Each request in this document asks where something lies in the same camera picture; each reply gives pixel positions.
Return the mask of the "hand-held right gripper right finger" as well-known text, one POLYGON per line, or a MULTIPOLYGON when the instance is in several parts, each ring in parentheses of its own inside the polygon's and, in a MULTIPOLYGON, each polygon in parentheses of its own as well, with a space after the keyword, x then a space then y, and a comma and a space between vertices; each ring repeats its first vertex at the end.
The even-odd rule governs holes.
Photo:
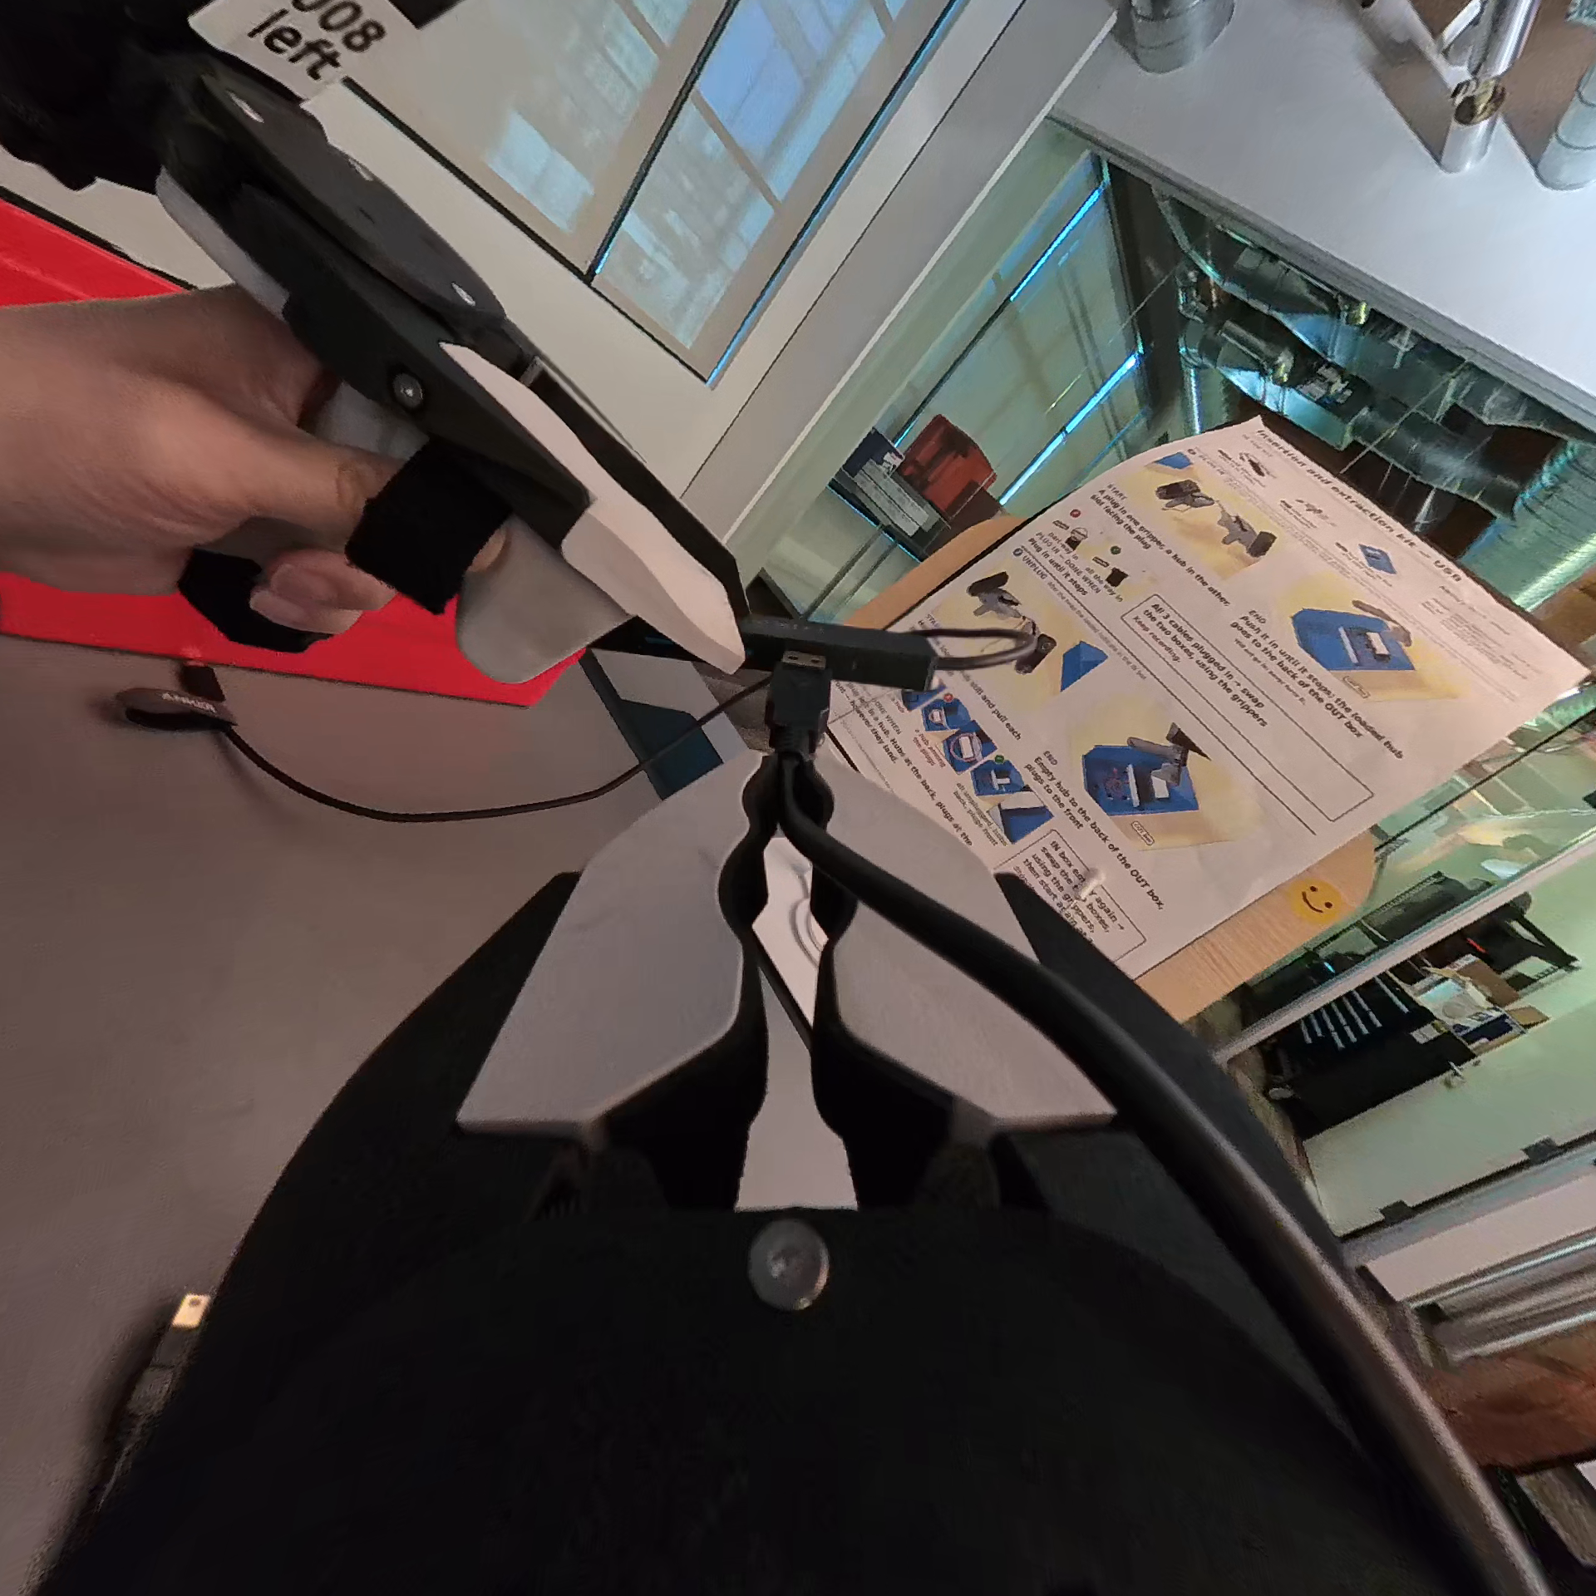
MULTIPOLYGON (((894 879, 960 913, 1027 960, 1032 943, 990 869, 941 824, 823 753, 827 831, 894 879)), ((816 1103, 850 1124, 856 1196, 897 1204, 945 1145, 1103 1128, 1110 1101, 1074 1061, 970 976, 842 888, 812 875, 825 938, 812 1059, 816 1103)))

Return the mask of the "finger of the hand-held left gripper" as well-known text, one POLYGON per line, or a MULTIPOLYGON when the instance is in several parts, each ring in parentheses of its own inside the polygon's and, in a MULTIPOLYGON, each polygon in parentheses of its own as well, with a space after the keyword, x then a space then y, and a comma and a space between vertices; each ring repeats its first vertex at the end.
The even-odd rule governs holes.
POLYGON ((664 516, 669 529, 685 539, 690 550, 713 560, 719 575, 734 580, 732 599, 742 607, 742 620, 749 615, 743 579, 730 552, 688 512, 675 495, 654 476, 654 472, 629 449, 588 398, 574 389, 567 377, 546 360, 538 360, 525 385, 542 389, 546 400, 565 413, 565 419, 588 440, 605 465, 618 472, 624 485, 639 493, 650 510, 664 516))
POLYGON ((745 641, 734 580, 628 489, 542 389, 512 379, 466 347, 445 345, 443 352, 584 489, 586 510, 555 548, 565 565, 610 609, 647 622, 704 664, 742 668, 745 641))

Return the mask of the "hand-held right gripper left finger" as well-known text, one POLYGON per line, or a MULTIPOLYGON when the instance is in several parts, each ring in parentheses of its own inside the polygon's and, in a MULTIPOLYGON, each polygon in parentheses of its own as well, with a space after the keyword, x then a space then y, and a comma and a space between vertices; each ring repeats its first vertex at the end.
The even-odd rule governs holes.
POLYGON ((671 1206, 730 1209, 766 1101, 753 917, 768 833, 759 753, 723 765, 593 856, 553 921, 462 1131, 648 1162, 671 1206))

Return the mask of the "slim black usb hub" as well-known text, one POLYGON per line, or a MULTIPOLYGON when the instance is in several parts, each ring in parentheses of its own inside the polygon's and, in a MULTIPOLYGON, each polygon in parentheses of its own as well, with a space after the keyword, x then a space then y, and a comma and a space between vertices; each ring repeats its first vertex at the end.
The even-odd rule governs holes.
POLYGON ((751 670, 799 666, 825 672, 837 683, 907 691, 928 691, 949 674, 1027 664, 1042 645, 1034 626, 884 632, 747 617, 740 634, 751 670))

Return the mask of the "red plastic box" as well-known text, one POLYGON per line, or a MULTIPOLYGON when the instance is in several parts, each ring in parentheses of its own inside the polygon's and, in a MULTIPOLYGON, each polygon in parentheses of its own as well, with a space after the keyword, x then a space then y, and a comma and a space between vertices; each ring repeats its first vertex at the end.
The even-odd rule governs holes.
MULTIPOLYGON (((46 307, 179 294, 173 280, 21 208, 2 204, 2 303, 46 307)), ((134 653, 162 660, 242 668, 344 687, 419 693, 491 706, 536 706, 580 655, 525 685, 498 685, 458 653, 453 617, 396 601, 348 636, 305 655, 229 643, 177 596, 135 598, 58 592, 18 577, 2 580, 6 637, 134 653)))

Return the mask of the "black usb connector silver tip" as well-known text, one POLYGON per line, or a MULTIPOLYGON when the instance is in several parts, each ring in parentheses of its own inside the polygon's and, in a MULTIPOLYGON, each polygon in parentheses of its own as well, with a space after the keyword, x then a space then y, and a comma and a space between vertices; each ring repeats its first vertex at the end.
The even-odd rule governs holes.
POLYGON ((211 1297, 187 1295, 172 1308, 147 1346, 134 1358, 134 1373, 126 1392, 122 1416, 130 1424, 147 1424, 168 1407, 208 1327, 211 1297))

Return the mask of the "person's left hand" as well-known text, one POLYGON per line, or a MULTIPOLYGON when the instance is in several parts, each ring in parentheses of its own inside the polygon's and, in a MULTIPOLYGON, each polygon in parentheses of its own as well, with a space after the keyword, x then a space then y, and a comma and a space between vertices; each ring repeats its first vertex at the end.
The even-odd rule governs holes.
POLYGON ((394 590, 346 560, 398 465, 305 430, 335 381, 236 288, 2 313, 2 571, 158 596, 192 550, 293 529, 251 607, 344 634, 394 590))

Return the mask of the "dark blue plastic box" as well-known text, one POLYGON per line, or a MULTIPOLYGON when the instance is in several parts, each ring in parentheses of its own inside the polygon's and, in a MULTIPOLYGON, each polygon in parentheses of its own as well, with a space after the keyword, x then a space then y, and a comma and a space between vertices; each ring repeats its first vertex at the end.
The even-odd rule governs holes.
POLYGON ((732 731, 724 717, 700 725, 715 700, 694 666, 588 651, 582 670, 662 803, 726 765, 732 731))

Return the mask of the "dark red case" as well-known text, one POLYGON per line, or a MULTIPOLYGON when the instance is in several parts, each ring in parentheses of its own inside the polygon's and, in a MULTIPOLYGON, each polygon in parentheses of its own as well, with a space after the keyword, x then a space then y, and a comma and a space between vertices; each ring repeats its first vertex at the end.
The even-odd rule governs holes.
POLYGON ((964 531, 998 512, 996 470, 979 444, 937 413, 907 447, 897 480, 916 493, 951 531, 964 531))

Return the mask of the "large grid window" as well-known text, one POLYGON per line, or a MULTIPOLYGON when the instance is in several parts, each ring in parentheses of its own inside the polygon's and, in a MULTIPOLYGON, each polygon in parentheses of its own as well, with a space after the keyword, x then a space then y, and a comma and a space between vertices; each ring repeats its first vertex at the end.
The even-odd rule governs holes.
POLYGON ((713 381, 962 9, 470 3, 365 94, 713 381))

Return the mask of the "printed instruction sheet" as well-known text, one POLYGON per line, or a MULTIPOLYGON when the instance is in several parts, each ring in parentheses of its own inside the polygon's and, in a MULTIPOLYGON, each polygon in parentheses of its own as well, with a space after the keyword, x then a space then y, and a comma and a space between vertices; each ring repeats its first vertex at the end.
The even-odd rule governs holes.
POLYGON ((1160 446, 935 575, 897 630, 1032 632, 831 738, 1127 976, 1370 837, 1589 670, 1253 421, 1160 446))

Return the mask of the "silver insulated pipe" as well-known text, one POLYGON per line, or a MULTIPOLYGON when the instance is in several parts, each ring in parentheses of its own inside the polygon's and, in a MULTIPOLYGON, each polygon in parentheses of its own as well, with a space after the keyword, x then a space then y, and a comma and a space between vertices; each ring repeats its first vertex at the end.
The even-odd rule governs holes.
POLYGON ((1395 113, 1446 174, 1488 153, 1507 105, 1507 81, 1540 3, 1346 5, 1372 50, 1372 77, 1395 113))

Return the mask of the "spiral round metal duct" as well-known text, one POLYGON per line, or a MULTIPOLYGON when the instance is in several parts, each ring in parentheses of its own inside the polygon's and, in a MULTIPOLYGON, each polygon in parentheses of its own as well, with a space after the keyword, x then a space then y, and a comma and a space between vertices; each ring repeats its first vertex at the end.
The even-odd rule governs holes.
POLYGON ((1171 75, 1199 62, 1232 24, 1236 3, 1120 3, 1116 37, 1139 69, 1171 75))

